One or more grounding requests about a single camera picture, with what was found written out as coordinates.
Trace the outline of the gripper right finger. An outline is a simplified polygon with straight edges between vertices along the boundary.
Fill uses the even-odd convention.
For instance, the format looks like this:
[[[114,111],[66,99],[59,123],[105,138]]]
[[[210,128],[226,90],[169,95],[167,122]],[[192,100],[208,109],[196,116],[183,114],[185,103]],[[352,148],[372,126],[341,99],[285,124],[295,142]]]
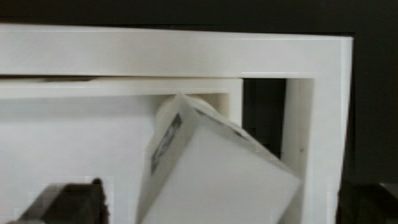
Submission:
[[[398,184],[343,183],[340,224],[398,224]]]

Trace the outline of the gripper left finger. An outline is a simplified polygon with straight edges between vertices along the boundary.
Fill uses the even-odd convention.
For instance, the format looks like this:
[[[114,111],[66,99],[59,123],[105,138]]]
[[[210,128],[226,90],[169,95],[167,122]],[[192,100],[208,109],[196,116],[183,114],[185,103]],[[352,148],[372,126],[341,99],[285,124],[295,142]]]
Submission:
[[[16,224],[110,224],[102,179],[91,183],[50,184]]]

